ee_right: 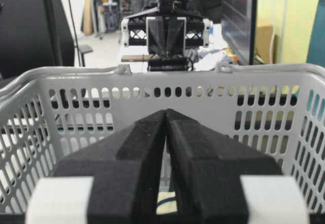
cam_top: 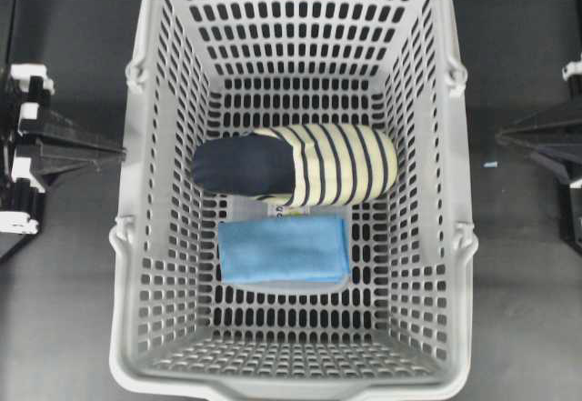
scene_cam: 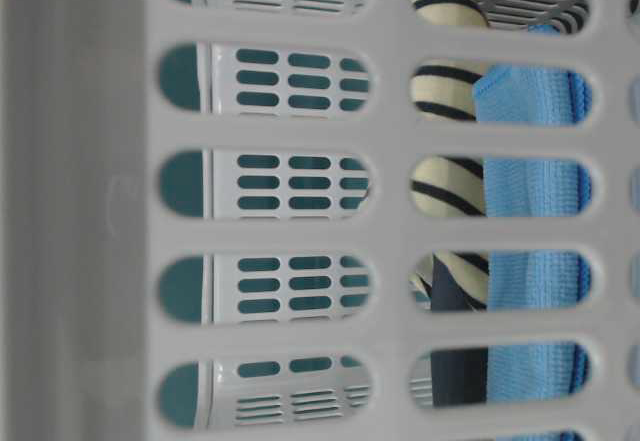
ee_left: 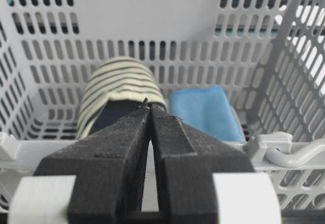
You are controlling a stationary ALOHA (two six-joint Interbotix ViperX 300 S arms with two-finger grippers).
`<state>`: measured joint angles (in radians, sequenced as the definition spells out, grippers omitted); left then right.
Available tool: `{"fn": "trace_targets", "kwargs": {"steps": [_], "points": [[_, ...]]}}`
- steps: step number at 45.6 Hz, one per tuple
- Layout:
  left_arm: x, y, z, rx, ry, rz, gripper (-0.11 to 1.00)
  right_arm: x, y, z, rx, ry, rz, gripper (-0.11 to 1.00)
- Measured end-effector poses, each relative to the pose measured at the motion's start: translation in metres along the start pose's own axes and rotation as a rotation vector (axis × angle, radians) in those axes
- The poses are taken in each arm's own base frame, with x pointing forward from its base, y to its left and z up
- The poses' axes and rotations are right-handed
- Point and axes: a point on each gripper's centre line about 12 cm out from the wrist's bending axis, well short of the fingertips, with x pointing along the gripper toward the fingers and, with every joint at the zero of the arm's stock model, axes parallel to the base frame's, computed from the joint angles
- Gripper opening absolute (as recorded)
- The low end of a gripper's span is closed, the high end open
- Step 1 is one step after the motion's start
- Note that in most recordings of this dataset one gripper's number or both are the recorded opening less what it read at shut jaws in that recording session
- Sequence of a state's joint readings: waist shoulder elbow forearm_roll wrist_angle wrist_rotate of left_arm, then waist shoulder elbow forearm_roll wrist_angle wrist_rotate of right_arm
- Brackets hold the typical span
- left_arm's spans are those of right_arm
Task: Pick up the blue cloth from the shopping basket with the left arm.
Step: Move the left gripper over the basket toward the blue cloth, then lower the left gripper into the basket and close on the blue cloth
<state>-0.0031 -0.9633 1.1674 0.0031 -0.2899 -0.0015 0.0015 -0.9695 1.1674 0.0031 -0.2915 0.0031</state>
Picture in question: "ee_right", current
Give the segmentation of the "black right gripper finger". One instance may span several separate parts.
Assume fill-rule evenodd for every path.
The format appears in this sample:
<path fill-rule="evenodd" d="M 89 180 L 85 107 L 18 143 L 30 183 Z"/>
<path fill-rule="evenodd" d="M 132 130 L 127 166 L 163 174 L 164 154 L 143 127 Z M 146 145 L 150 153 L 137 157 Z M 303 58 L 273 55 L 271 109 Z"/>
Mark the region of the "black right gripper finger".
<path fill-rule="evenodd" d="M 156 214 L 166 112 L 159 110 L 60 160 L 39 180 L 26 223 L 139 223 Z"/>
<path fill-rule="evenodd" d="M 309 223 L 305 200 L 275 159 L 166 111 L 179 193 L 201 223 Z"/>

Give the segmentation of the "black white opposite gripper body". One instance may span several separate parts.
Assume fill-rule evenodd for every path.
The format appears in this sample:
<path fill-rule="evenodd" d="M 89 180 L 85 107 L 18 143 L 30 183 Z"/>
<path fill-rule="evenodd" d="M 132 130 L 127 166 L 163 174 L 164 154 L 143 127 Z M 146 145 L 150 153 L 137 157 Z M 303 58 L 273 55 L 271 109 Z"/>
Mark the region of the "black white opposite gripper body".
<path fill-rule="evenodd" d="M 184 35 L 186 47 L 208 46 L 208 35 L 213 22 L 194 11 L 184 10 L 177 6 L 170 9 L 161 9 L 158 5 L 147 6 L 144 11 L 129 15 L 121 21 L 123 45 L 147 46 L 149 28 L 147 18 L 162 17 L 164 32 L 167 33 L 167 24 L 171 18 L 185 18 L 186 31 Z"/>

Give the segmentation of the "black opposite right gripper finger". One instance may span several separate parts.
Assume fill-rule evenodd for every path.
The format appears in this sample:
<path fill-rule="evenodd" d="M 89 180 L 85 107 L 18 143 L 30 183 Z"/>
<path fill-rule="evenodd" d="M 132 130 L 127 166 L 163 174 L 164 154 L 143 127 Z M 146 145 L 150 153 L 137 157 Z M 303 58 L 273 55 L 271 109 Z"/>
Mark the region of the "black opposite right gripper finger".
<path fill-rule="evenodd" d="M 172 17 L 168 22 L 167 55 L 183 55 L 185 50 L 186 18 Z"/>
<path fill-rule="evenodd" d="M 166 56 L 166 35 L 162 17 L 147 17 L 147 47 L 149 54 Z"/>

